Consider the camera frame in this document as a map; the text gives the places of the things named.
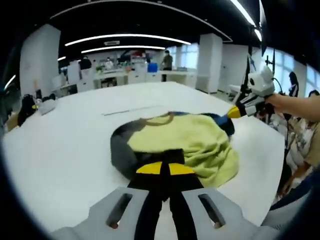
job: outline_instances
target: yellow towel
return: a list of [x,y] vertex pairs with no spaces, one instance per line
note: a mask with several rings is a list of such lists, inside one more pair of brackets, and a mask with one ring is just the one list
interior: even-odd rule
[[[166,123],[169,116],[155,117],[152,123]],[[161,153],[183,149],[185,165],[198,175],[204,187],[217,188],[232,179],[239,169],[239,156],[227,134],[209,116],[182,115],[164,125],[145,126],[128,144],[135,152]]]

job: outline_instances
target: table surface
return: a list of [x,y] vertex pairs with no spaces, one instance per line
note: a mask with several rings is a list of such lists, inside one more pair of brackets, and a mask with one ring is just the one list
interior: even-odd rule
[[[168,111],[224,115],[230,107],[174,82],[70,95],[58,99],[54,111],[35,113],[4,136],[7,169],[22,204],[44,230],[73,227],[88,217],[92,205],[128,184],[111,165],[110,137],[117,127]],[[259,226],[279,184],[284,137],[254,117],[235,119],[234,126],[231,144],[239,152],[239,172],[218,190]],[[155,239],[177,239],[168,203],[164,206]]]

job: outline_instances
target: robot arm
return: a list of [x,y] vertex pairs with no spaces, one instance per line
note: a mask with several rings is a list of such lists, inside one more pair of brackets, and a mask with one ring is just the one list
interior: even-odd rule
[[248,78],[251,93],[229,110],[230,119],[252,116],[266,105],[265,97],[275,92],[274,75],[267,66],[260,73],[249,73]]

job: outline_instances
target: ceiling light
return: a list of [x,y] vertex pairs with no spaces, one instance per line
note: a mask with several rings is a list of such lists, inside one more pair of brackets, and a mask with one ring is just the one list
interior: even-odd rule
[[77,44],[77,43],[81,43],[81,42],[85,42],[85,41],[89,41],[89,40],[94,40],[94,39],[120,38],[120,37],[140,37],[140,38],[163,39],[163,40],[173,41],[173,42],[177,42],[177,43],[181,43],[181,44],[191,45],[190,42],[182,41],[179,39],[166,37],[166,36],[156,36],[156,35],[148,35],[148,34],[110,34],[110,35],[92,36],[92,37],[79,39],[76,41],[68,42],[65,44],[65,46],[70,46],[73,44]]
[[12,78],[10,78],[10,80],[6,83],[6,85],[4,86],[4,90],[7,89],[7,87],[9,86],[9,84],[16,78],[16,75],[13,75]]
[[254,30],[255,35],[257,36],[257,38],[260,40],[260,42],[262,41],[262,36],[261,36],[261,32],[258,29]]
[[255,22],[249,16],[249,13],[244,9],[244,7],[237,0],[230,0],[230,1],[236,6],[236,8],[242,13],[242,15],[250,24],[252,24],[253,26],[256,26]]
[[142,45],[106,46],[106,47],[84,50],[81,53],[85,54],[85,53],[89,53],[89,52],[107,50],[107,49],[158,49],[158,50],[165,50],[166,48],[162,47],[162,46],[142,46]]
[[63,60],[63,59],[66,59],[66,57],[62,56],[62,57],[58,58],[58,61]]

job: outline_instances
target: black ceiling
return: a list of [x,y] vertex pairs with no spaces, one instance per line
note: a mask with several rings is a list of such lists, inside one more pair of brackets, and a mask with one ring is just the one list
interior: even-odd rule
[[[238,1],[258,25],[260,19],[259,1]],[[202,21],[163,6],[124,0],[84,5],[51,18],[61,11],[88,2],[90,1],[6,2],[6,5],[2,6],[5,14],[1,14],[1,17],[11,16],[11,19],[3,18],[1,21],[2,32],[7,33],[4,34],[4,39],[2,37],[4,43],[1,52],[4,53],[4,56],[1,58],[1,63],[9,63],[8,57],[13,57],[9,68],[5,71],[6,75],[10,76],[19,70],[19,47],[23,40],[45,23],[61,30],[60,57],[74,56],[82,50],[104,47],[105,39],[64,46],[65,43],[71,41],[98,35],[150,34],[187,42],[198,42],[201,34],[213,32],[221,36],[224,41],[228,40],[227,37],[209,25],[229,36],[234,44],[259,45],[257,37],[250,34],[247,21],[230,0],[161,1],[162,4],[187,12]],[[157,4],[159,1],[149,0],[148,2]],[[304,2],[307,1],[263,0],[269,30],[264,39],[267,40],[268,46],[288,52],[300,62],[306,62],[318,68],[319,22],[316,19],[315,6],[308,6]],[[176,45],[175,42],[151,38],[109,38],[108,40],[120,40],[120,45],[159,47]],[[14,46],[16,46],[16,52],[12,51]]]

